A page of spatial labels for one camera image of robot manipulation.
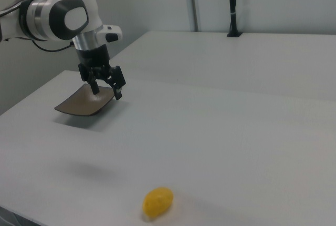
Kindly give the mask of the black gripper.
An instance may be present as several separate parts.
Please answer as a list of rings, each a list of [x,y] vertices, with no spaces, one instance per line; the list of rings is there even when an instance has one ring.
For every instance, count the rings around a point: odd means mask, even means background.
[[[120,66],[110,67],[110,56],[106,45],[91,50],[76,50],[80,64],[78,65],[82,81],[90,85],[94,95],[100,92],[96,79],[103,66],[103,80],[112,89],[116,100],[122,97],[122,87],[126,84]]]

